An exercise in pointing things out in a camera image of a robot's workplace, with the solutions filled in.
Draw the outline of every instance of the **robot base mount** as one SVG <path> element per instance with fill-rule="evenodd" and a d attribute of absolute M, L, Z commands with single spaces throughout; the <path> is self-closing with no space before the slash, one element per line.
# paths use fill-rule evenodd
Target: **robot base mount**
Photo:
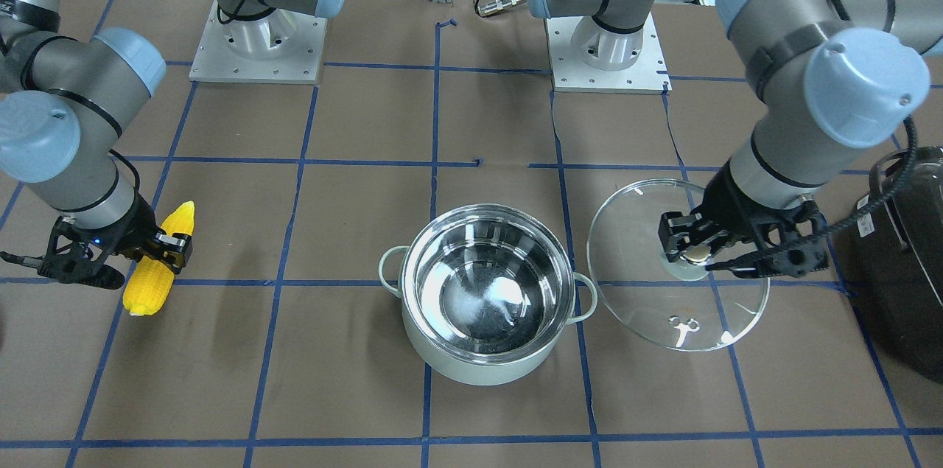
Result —
<path fill-rule="evenodd" d="M 582 17 L 547 18 L 547 45 L 553 69 L 553 89 L 559 92 L 612 92 L 661 94 L 671 90 L 665 56 L 651 14 L 646 18 L 644 46 L 634 64 L 622 71 L 603 71 L 583 62 L 572 45 L 573 32 Z"/>
<path fill-rule="evenodd" d="M 220 24 L 216 9 L 213 1 L 189 79 L 318 84 L 327 19 L 280 9 L 261 21 Z"/>

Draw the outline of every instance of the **stainless steel pot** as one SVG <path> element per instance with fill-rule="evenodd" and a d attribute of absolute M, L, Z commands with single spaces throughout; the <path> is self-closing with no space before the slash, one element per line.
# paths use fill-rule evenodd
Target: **stainless steel pot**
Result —
<path fill-rule="evenodd" d="M 405 251 L 400 287 L 383 276 Z M 416 352 L 439 373 L 472 385 L 518 380 L 547 357 L 567 324 L 596 310 L 599 292 L 573 273 L 563 246 L 538 220 L 502 205 L 462 206 L 425 226 L 411 246 L 380 259 L 380 281 L 403 300 Z M 592 303 L 575 316 L 576 281 Z"/>

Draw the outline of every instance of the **label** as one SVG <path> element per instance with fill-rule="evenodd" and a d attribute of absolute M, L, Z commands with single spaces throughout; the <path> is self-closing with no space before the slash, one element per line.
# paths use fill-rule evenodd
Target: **label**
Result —
<path fill-rule="evenodd" d="M 860 210 L 862 206 L 865 206 L 868 203 L 868 199 L 869 196 L 863 196 L 863 198 L 858 201 L 858 206 L 856 207 Z M 874 220 L 872 219 L 872 216 L 870 214 L 866 214 L 865 216 L 858 218 L 859 235 L 865 237 L 872 232 L 874 232 Z"/>

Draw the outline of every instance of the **corn cob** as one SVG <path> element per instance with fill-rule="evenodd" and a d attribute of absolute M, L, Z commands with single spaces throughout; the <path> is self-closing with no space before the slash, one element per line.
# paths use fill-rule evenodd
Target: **corn cob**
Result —
<path fill-rule="evenodd" d="M 192 200 L 188 200 L 167 216 L 161 228 L 168 235 L 181 232 L 192 236 L 194 213 L 195 206 Z M 145 257 L 139 261 L 125 287 L 125 295 L 122 298 L 125 309 L 134 316 L 157 313 L 171 291 L 174 276 L 174 272 L 158 260 Z"/>

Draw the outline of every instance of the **glass pot lid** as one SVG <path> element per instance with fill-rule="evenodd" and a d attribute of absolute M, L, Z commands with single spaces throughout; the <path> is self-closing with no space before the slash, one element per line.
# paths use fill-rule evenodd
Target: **glass pot lid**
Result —
<path fill-rule="evenodd" d="M 658 237 L 661 215 L 688 213 L 703 195 L 700 186 L 677 179 L 632 183 L 603 203 L 586 244 L 590 276 L 613 315 L 651 343 L 688 352 L 740 340 L 769 296 L 768 278 L 744 280 L 666 259 Z M 738 245 L 721 256 L 731 259 L 748 250 Z"/>

